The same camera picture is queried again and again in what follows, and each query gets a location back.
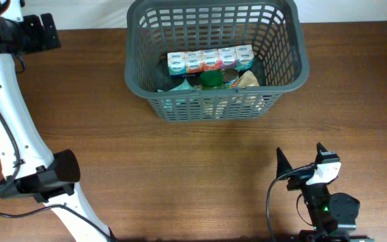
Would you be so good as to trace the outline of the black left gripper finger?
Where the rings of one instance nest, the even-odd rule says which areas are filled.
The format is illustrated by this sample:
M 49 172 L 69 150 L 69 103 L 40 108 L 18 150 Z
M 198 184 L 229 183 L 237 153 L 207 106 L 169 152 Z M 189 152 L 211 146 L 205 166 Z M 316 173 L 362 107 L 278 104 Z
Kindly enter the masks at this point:
M 23 30 L 23 52 L 34 53 L 47 50 L 44 27 L 37 15 L 24 16 L 20 23 Z
M 50 13 L 41 15 L 42 25 L 44 28 L 44 44 L 47 50 L 60 48 L 61 43 L 58 37 L 57 29 L 53 16 Z

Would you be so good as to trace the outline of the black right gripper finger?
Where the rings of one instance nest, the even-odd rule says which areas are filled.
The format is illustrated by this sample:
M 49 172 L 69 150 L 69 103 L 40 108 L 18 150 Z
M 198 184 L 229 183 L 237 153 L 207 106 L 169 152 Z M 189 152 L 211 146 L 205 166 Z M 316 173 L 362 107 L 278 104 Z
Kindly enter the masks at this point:
M 316 164 L 340 162 L 339 156 L 334 151 L 328 151 L 321 143 L 316 144 Z
M 276 149 L 276 155 L 277 155 L 276 179 L 277 180 L 288 179 L 292 175 L 292 172 L 294 169 L 292 168 L 286 156 L 284 155 L 283 151 L 279 147 Z

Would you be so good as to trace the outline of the beige crinkled snack bag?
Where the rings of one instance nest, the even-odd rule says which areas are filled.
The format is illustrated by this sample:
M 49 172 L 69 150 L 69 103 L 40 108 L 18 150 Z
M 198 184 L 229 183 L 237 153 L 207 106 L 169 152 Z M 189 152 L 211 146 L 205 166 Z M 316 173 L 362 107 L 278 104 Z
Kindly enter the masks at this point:
M 239 84 L 237 85 L 238 88 L 258 87 L 258 86 L 259 86 L 259 82 L 252 71 L 246 71 L 245 73 L 243 73 L 239 78 Z

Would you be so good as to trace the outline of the silver tin can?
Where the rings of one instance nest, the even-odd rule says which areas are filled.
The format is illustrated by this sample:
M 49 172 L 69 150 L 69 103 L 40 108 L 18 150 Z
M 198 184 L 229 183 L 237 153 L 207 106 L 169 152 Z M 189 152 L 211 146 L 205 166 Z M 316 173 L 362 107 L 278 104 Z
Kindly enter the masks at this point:
M 239 84 L 239 72 L 234 68 L 222 69 L 220 71 L 223 77 L 223 88 L 232 89 Z

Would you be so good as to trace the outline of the green lid glass jar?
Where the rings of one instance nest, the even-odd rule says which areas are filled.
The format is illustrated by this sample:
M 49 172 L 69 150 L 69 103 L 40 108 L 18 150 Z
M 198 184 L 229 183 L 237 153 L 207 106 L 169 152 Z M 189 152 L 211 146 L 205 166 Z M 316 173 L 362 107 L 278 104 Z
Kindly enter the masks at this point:
M 205 71 L 200 75 L 202 90 L 222 89 L 223 75 L 219 70 Z

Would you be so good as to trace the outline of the Kleenex tissue multipack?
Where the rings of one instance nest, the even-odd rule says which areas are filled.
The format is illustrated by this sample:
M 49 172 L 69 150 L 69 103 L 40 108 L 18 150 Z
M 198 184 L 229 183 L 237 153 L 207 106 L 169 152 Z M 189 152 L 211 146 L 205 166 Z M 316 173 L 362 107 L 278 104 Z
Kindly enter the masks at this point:
M 255 55 L 248 45 L 211 48 L 206 50 L 169 52 L 167 66 L 170 78 L 196 76 L 205 71 L 251 68 Z

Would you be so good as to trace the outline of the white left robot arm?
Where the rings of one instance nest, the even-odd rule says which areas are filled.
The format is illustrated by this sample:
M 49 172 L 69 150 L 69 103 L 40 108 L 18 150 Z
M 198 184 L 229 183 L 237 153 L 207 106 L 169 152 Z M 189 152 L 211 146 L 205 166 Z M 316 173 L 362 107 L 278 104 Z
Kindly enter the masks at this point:
M 71 150 L 53 153 L 39 135 L 17 82 L 23 56 L 60 48 L 49 13 L 23 15 L 23 1 L 0 1 L 0 198 L 32 197 L 52 210 L 77 241 L 114 241 L 80 186 Z

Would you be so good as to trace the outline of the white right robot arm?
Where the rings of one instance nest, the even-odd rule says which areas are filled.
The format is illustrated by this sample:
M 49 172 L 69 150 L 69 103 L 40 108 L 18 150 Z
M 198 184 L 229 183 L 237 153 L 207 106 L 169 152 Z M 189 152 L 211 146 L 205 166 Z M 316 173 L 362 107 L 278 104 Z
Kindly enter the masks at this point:
M 316 158 L 313 163 L 293 168 L 283 151 L 276 149 L 277 172 L 267 191 L 266 217 L 269 218 L 271 190 L 276 182 L 287 181 L 289 191 L 301 191 L 308 210 L 311 230 L 301 230 L 298 241 L 373 241 L 366 236 L 350 234 L 357 228 L 360 201 L 345 193 L 330 194 L 328 185 L 338 178 L 341 160 L 334 151 L 328 151 L 322 144 L 316 144 Z

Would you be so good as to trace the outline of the grey plastic slotted basket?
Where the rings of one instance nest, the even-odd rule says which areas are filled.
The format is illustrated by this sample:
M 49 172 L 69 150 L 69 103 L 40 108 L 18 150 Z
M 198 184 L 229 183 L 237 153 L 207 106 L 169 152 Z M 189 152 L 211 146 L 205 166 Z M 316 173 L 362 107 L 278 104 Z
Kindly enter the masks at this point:
M 244 44 L 253 47 L 258 86 L 163 90 L 172 84 L 164 65 L 168 53 Z M 292 0 L 137 0 L 128 9 L 126 84 L 168 122 L 256 118 L 308 76 Z

